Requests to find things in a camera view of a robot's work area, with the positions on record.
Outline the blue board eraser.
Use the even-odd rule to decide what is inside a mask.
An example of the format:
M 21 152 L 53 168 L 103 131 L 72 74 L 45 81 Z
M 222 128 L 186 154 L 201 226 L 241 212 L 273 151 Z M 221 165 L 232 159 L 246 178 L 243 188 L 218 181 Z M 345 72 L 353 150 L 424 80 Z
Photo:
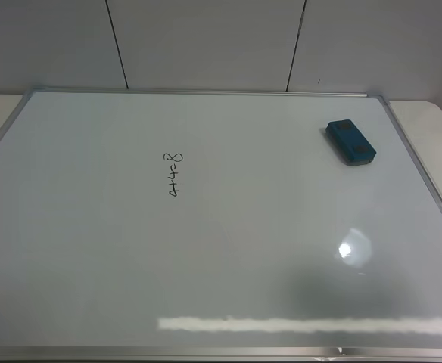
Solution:
M 350 119 L 331 121 L 325 133 L 348 166 L 371 163 L 376 150 Z

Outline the white whiteboard with aluminium frame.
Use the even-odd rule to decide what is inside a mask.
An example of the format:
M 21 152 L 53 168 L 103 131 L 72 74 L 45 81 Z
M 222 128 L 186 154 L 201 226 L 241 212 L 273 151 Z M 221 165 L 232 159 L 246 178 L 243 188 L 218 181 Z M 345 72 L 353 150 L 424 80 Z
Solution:
M 378 96 L 32 91 L 0 361 L 442 361 L 442 197 Z

